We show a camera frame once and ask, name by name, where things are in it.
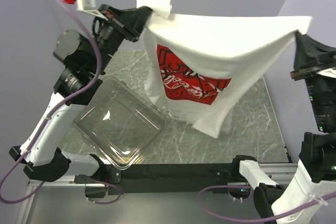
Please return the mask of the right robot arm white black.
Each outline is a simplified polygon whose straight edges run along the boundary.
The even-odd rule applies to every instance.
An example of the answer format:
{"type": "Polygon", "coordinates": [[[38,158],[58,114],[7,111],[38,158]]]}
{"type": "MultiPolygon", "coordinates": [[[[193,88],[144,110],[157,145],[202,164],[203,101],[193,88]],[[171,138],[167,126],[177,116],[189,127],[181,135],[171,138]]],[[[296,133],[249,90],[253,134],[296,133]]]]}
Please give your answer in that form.
{"type": "Polygon", "coordinates": [[[273,181],[256,159],[237,155],[230,175],[254,191],[263,223],[309,223],[335,197],[335,48],[295,34],[291,78],[304,80],[319,134],[305,132],[296,172],[287,187],[273,181]]]}

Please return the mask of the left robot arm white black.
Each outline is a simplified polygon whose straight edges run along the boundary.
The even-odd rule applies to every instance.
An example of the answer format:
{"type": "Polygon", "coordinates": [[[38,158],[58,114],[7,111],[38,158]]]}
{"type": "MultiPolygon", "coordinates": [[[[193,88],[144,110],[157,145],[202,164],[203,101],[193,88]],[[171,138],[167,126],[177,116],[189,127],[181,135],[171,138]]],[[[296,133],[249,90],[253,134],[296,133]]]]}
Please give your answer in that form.
{"type": "Polygon", "coordinates": [[[106,166],[97,155],[67,153],[59,143],[98,91],[100,76],[122,42],[138,41],[152,12],[145,6],[120,10],[103,4],[92,22],[92,31],[79,22],[78,30],[60,34],[53,55],[64,70],[54,85],[49,105],[32,136],[9,151],[24,165],[29,179],[54,182],[67,174],[86,175],[93,183],[104,179],[106,166]]]}

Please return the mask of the white t-shirt red print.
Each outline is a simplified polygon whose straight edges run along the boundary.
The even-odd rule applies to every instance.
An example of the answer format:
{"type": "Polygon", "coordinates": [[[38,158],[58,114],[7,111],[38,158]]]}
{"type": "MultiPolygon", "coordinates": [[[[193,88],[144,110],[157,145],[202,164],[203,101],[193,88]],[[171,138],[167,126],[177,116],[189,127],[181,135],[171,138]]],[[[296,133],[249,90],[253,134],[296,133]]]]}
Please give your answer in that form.
{"type": "Polygon", "coordinates": [[[310,16],[173,14],[171,0],[136,0],[152,14],[143,36],[150,70],[145,92],[169,115],[217,138],[232,107],[294,41],[310,16]]]}

